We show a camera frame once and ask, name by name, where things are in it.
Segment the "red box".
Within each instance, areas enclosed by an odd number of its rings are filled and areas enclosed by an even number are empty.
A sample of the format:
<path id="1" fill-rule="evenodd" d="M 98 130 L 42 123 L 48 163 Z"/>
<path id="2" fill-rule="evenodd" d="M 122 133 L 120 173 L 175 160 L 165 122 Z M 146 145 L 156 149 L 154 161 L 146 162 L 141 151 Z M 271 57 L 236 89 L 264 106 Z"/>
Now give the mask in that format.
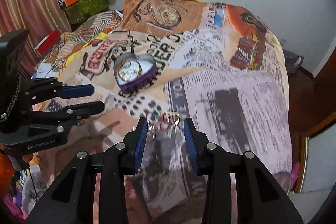
<path id="1" fill-rule="evenodd" d="M 52 49 L 52 46 L 57 42 L 60 42 L 60 34 L 57 30 L 53 30 L 48 34 L 48 36 L 44 37 L 38 45 L 35 47 L 35 50 L 41 55 L 45 55 L 49 53 Z"/>

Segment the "yellow cloth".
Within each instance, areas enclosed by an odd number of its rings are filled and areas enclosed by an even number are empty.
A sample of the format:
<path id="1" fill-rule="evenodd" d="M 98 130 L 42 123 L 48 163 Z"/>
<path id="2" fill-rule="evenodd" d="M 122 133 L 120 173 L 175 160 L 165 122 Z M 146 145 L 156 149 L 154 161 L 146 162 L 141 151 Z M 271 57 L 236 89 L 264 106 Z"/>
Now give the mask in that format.
<path id="1" fill-rule="evenodd" d="M 78 51 L 76 51 L 75 53 L 71 54 L 71 55 L 67 58 L 64 67 L 65 67 L 65 68 L 68 67 L 69 64 L 72 62 L 72 60 L 74 60 L 74 58 L 75 58 L 76 56 L 78 56 L 78 54 L 79 54 L 80 52 L 82 52 L 82 50 L 84 50 L 84 49 L 85 49 L 86 47 L 88 47 L 89 45 L 92 45 L 93 42 L 96 42 L 96 41 L 99 40 L 99 39 L 107 39 L 107 38 L 108 38 L 108 34 L 105 34 L 104 32 L 99 33 L 98 36 L 96 36 L 95 38 L 93 38 L 92 40 L 90 40 L 89 42 L 87 42 L 86 44 L 84 44 L 80 50 L 78 50 Z"/>

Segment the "heart-shaped purple tin box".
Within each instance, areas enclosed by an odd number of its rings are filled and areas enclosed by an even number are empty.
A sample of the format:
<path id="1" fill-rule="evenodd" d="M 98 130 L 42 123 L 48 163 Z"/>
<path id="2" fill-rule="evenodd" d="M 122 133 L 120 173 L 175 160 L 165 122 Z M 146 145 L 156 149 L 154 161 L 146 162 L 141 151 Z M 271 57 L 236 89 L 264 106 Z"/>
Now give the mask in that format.
<path id="1" fill-rule="evenodd" d="M 126 52 L 117 58 L 113 71 L 121 91 L 131 94 L 151 85 L 156 79 L 158 68 L 151 55 Z"/>

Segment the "striped red curtain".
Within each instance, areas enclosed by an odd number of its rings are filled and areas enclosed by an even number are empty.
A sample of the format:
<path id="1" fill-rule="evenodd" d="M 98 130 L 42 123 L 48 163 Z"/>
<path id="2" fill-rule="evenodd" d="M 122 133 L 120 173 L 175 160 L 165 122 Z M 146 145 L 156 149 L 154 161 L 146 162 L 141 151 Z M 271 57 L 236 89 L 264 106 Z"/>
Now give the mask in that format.
<path id="1" fill-rule="evenodd" d="M 35 50 L 39 42 L 53 30 L 64 33 L 71 27 L 58 0 L 1 0 L 1 34 L 20 29 L 29 30 L 19 65 L 28 79 L 41 60 Z"/>

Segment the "gold bangle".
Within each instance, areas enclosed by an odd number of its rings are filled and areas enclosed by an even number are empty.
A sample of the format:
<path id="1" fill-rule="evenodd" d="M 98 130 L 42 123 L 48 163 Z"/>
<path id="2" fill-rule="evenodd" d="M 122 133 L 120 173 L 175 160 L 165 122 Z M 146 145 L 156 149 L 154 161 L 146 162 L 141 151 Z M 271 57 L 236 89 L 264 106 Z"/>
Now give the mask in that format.
<path id="1" fill-rule="evenodd" d="M 124 82 L 131 82 L 142 75 L 142 66 L 136 59 L 124 59 L 117 69 L 118 77 Z"/>

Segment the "brown wooden door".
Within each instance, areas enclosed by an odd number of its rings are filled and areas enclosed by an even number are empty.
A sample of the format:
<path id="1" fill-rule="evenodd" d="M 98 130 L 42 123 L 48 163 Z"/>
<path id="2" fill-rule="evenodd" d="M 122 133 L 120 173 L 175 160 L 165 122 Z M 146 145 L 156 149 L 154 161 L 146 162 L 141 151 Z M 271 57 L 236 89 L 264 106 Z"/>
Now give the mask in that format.
<path id="1" fill-rule="evenodd" d="M 293 164 L 299 163 L 298 193 L 307 174 L 308 141 L 335 124 L 335 52 L 316 77 L 300 67 L 289 77 L 289 129 Z"/>

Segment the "patchwork print bed cover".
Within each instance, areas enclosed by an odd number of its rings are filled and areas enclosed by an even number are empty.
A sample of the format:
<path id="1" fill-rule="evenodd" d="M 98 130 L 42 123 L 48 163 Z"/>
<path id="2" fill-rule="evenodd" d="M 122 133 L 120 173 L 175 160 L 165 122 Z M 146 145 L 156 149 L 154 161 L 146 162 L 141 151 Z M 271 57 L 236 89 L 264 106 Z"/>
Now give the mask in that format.
<path id="1" fill-rule="evenodd" d="M 80 151 L 96 154 L 123 140 L 141 117 L 149 130 L 138 174 L 125 176 L 130 223 L 200 223 L 207 178 L 191 169 L 183 122 L 226 151 L 252 151 L 283 188 L 292 168 L 289 87 L 280 42 L 243 7 L 193 0 L 126 0 L 118 28 L 86 47 L 60 75 L 92 84 L 84 102 L 102 114 L 74 126 L 65 145 L 36 154 L 33 182 L 43 195 Z M 151 85 L 125 94 L 114 63 L 126 53 L 154 57 Z"/>

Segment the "dark bag on floor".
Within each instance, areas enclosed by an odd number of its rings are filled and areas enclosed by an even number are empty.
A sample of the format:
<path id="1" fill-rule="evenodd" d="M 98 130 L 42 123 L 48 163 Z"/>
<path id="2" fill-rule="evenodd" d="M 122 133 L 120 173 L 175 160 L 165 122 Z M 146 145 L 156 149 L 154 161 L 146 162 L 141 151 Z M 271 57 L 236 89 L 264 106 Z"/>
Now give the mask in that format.
<path id="1" fill-rule="evenodd" d="M 285 58 L 285 67 L 288 75 L 295 74 L 301 67 L 304 57 L 288 50 L 283 50 Z"/>

